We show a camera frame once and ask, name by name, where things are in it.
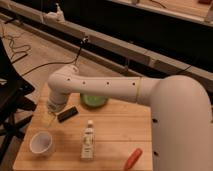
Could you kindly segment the translucent yellowish gripper finger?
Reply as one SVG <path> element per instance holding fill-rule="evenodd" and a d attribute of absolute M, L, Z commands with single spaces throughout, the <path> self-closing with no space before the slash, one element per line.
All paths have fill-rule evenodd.
<path fill-rule="evenodd" d="M 41 123 L 44 127 L 49 127 L 55 119 L 55 114 L 53 112 L 46 112 L 41 119 Z"/>

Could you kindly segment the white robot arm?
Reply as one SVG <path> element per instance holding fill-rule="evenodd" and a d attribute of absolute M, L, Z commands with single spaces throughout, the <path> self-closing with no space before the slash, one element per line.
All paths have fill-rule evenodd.
<path fill-rule="evenodd" d="M 153 171 L 213 171 L 213 114 L 204 87 L 173 75 L 84 77 L 65 65 L 48 78 L 47 107 L 61 111 L 72 93 L 104 96 L 149 106 L 152 116 Z"/>

